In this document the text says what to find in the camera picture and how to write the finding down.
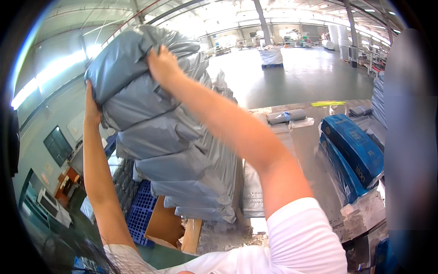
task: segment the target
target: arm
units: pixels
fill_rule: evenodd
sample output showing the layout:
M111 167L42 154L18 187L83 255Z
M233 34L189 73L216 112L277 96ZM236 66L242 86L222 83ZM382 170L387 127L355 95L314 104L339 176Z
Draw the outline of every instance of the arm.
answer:
M91 83L87 81L84 118L84 183L96 216L100 237L104 245L135 244L117 198L110 167L99 134L100 112L92 98Z
M248 112L187 78L166 47L148 57L153 78L183 102L210 132L256 169L263 189L265 217L312 190L297 161L274 133Z

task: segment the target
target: hand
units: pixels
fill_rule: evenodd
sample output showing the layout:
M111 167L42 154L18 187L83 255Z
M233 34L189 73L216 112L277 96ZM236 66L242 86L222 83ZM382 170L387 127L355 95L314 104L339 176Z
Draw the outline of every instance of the hand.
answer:
M87 90L85 93L84 124L92 124L95 126L99 126L100 124L100 110L93 99L93 92L92 92L90 80L87 80Z
M167 90L170 90L181 76L185 77L184 72L178 66L177 58L165 45L160 46L158 55L154 49L151 49L147 60L152 77Z

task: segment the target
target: ceiling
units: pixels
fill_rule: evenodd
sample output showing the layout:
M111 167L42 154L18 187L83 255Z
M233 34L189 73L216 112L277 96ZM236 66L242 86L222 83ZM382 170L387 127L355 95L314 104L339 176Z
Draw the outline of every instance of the ceiling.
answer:
M386 0L382 2L383 7L380 0L350 0L352 10L355 11L355 23L389 39L388 32L384 29L386 20L381 11L385 9L386 14L396 11ZM340 0L260 0L260 3L266 18L302 17L303 14L311 14L315 18L325 16L348 20L344 3ZM41 26L35 44L71 30L97 28L107 24L113 28L115 25L120 26L145 7L148 8L138 16L140 20L149 22L174 9L173 13L153 24L180 30L197 29L200 35L210 33L208 30L212 29L212 24L221 24L215 25L215 29L227 29L227 26L235 25L236 22L258 19L252 0L60 0L54 4L52 12ZM398 16L388 14L388 17L392 29L404 29ZM130 23L138 24L138 21L133 18Z

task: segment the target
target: white shirt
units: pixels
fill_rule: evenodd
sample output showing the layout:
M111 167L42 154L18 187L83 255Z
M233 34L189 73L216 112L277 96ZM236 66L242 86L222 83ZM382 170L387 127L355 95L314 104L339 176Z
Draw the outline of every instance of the white shirt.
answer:
M122 273L347 273L345 250L314 198L301 198L277 210L268 220L269 245L212 252L163 270L143 261L125 245L105 246L109 259Z

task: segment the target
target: yellow sticker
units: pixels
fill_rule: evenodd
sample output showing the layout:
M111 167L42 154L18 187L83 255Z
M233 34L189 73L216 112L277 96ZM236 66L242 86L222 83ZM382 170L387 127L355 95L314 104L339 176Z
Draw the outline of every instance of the yellow sticker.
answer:
M313 107L333 106L333 105L345 105L345 101L320 101L312 103Z

